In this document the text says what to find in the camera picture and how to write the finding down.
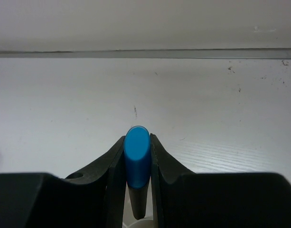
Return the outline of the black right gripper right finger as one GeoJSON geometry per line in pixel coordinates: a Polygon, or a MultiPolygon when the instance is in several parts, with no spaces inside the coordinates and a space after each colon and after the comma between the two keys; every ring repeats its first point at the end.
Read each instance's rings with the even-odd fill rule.
{"type": "Polygon", "coordinates": [[[280,174],[194,173],[150,136],[156,228],[291,228],[291,185],[280,174]]]}

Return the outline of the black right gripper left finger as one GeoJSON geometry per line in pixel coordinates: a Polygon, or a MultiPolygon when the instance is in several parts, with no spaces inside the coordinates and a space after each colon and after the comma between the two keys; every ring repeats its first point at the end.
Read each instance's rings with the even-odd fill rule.
{"type": "Polygon", "coordinates": [[[66,178],[0,173],[0,228],[120,228],[123,142],[66,178]]]}

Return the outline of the blue black thick highlighter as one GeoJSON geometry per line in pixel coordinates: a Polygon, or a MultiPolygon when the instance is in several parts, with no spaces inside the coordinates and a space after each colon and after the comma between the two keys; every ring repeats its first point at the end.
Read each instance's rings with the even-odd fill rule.
{"type": "Polygon", "coordinates": [[[143,126],[134,126],[126,134],[123,144],[126,180],[131,208],[136,220],[146,214],[147,191],[150,181],[150,134],[143,126]]]}

